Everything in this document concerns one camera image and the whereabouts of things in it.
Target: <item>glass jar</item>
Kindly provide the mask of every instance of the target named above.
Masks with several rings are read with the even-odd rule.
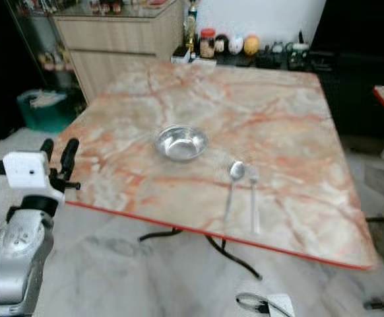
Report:
[[[101,9],[102,9],[102,12],[104,12],[105,14],[108,14],[110,12],[110,5],[107,2],[102,2]]]
[[[213,58],[214,57],[214,37],[216,31],[213,28],[204,28],[201,30],[201,41],[199,42],[199,50],[201,57]]]
[[[98,2],[98,0],[90,1],[89,5],[91,6],[92,13],[94,13],[95,15],[100,13],[100,3]]]

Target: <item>egg-shaped ornament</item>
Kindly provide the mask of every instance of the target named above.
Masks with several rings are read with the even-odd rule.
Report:
[[[243,45],[243,50],[246,55],[255,55],[259,50],[259,39],[256,35],[248,36]]]
[[[234,36],[229,41],[229,52],[232,55],[238,55],[243,48],[243,38],[240,36]]]
[[[220,34],[216,37],[214,44],[216,53],[228,53],[229,52],[229,39],[224,34]]]

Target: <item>white ball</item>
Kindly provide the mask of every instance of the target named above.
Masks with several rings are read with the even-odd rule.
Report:
[[[229,41],[229,52],[232,55],[238,55],[243,48],[243,38],[235,36]]]

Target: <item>teal bin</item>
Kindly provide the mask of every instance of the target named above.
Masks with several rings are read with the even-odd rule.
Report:
[[[64,92],[28,90],[17,97],[26,126],[45,132],[62,132],[76,118]]]

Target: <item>orange ball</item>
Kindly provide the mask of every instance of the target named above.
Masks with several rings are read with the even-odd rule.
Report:
[[[255,55],[259,50],[259,39],[256,35],[248,36],[245,40],[243,50],[246,55]]]

